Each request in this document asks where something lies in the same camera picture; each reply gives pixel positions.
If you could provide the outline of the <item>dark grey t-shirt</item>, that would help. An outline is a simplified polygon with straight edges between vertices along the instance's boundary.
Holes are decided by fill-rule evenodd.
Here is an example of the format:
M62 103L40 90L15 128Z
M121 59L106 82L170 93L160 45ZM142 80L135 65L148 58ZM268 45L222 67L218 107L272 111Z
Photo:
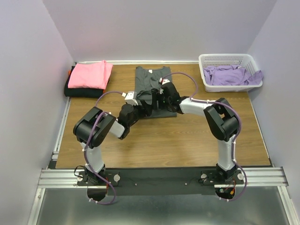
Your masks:
M148 105L152 105L153 94L160 91L160 78L170 73L171 69L169 67L145 69L141 66L137 66L135 69L135 92L138 102L140 103L141 100L144 100ZM157 109L153 109L151 116L146 118L156 119L176 116L177 113L175 112L170 112L165 108L160 109L157 102Z

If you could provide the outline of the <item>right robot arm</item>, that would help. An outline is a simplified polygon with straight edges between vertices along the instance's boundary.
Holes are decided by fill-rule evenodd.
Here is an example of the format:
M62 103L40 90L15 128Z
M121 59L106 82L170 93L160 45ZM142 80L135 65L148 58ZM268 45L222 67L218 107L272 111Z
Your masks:
M236 138L241 130L237 113L225 98L216 101L180 96L172 82L164 83L160 90L151 90L153 109L167 109L173 113L193 114L206 118L212 135L217 139L218 160L212 183L230 181L238 167L235 159Z

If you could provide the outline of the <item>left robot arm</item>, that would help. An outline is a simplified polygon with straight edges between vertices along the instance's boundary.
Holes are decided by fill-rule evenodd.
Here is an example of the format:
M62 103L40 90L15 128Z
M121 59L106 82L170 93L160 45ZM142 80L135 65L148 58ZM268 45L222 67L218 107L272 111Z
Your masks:
M151 116L152 111L152 105L147 104L144 100L137 105L125 103L121 107L118 117L95 106L75 124L73 134L80 142L86 160L86 165L82 167L84 171L74 174L79 186L110 184L118 186L119 173L111 175L105 171L101 144L108 133L123 140L129 134L130 128L139 119Z

